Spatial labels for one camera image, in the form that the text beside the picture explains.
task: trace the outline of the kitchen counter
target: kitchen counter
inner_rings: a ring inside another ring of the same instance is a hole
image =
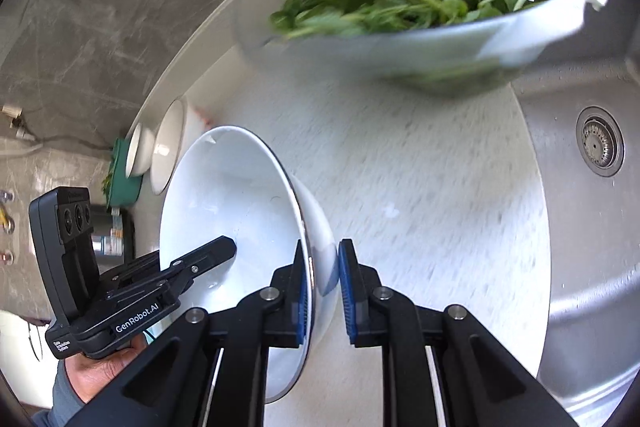
[[[337,240],[417,304],[465,305],[536,374],[550,291],[540,172],[511,87],[434,100],[390,82],[273,78],[233,42],[234,0],[187,42],[138,119],[184,94],[215,125],[258,134],[316,196]],[[138,252],[158,247],[162,196],[145,179]],[[380,350],[348,343],[341,309],[267,426],[382,425]]]

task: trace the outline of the sink drain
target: sink drain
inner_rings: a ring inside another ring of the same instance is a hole
[[[580,154],[599,176],[613,176],[620,170],[624,144],[620,127],[604,109],[587,107],[580,113],[575,128]]]

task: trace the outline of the cable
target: cable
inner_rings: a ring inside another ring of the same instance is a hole
[[[50,142],[59,142],[59,141],[72,141],[72,142],[76,142],[79,143],[80,145],[83,145],[85,147],[87,147],[87,149],[93,149],[94,151],[111,151],[112,148],[111,147],[107,147],[104,145],[96,145],[95,143],[91,143],[87,140],[83,140],[82,138],[78,138],[76,136],[71,136],[70,134],[58,134],[55,136],[47,136],[44,138],[38,138],[36,137],[37,142],[39,142],[40,144],[44,145]]]
[[[36,357],[36,360],[38,362],[42,362],[42,359],[44,357],[44,352],[42,350],[42,338],[40,337],[40,330],[38,329],[38,327],[36,326],[36,333],[38,334],[38,340],[40,341],[40,357],[37,356],[36,354],[36,350],[33,347],[33,340],[31,339],[31,323],[27,322],[27,328],[28,328],[28,332],[29,332],[29,344],[31,344],[31,352],[33,353],[33,356]]]
[[[44,143],[36,143],[36,145],[29,147],[27,149],[13,149],[13,150],[2,150],[0,151],[1,158],[20,158],[22,156],[30,155],[33,152],[36,152],[38,149],[42,149],[44,147]]]

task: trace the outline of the black cable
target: black cable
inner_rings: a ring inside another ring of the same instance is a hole
[[[69,134],[40,137],[37,134],[35,134],[33,131],[31,131],[31,129],[27,125],[27,122],[23,116],[18,116],[17,118],[14,118],[12,120],[12,126],[18,129],[22,129],[26,134],[30,134],[31,136],[33,136],[34,138],[33,141],[36,144],[37,143],[46,144],[46,143],[55,142],[55,141],[72,141],[72,142],[79,143],[80,145],[83,145],[88,149],[92,149],[94,151],[111,151],[112,150],[110,146],[96,145],[95,143],[91,143],[87,140],[83,140],[82,138],[71,136]]]
[[[31,345],[31,352],[33,353],[33,356],[36,357],[36,360],[38,362],[42,362],[42,359],[44,357],[44,352],[42,350],[42,339],[40,338],[40,330],[38,329],[37,326],[35,328],[36,328],[36,331],[38,332],[38,340],[40,341],[40,357],[36,355],[36,350],[33,347],[33,340],[31,340],[31,323],[27,322],[27,330],[29,334],[29,344]]]

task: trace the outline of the white ceramic bowl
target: white ceramic bowl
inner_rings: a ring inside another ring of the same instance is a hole
[[[127,164],[124,171],[127,178],[142,176],[149,170],[155,142],[156,135],[153,131],[139,123],[133,130],[129,152],[127,152]]]
[[[238,247],[233,261],[197,277],[180,297],[209,312],[234,307],[268,286],[276,268],[291,264],[302,240],[308,295],[305,343],[270,349],[266,400],[283,397],[302,371],[309,346],[322,337],[337,301],[333,233],[313,195],[287,176],[276,156],[251,132],[217,127],[189,149],[167,190],[160,227],[160,267],[220,235]]]
[[[207,130],[207,121],[184,99],[169,106],[156,134],[151,159],[151,190],[160,194],[169,183],[176,164]]]

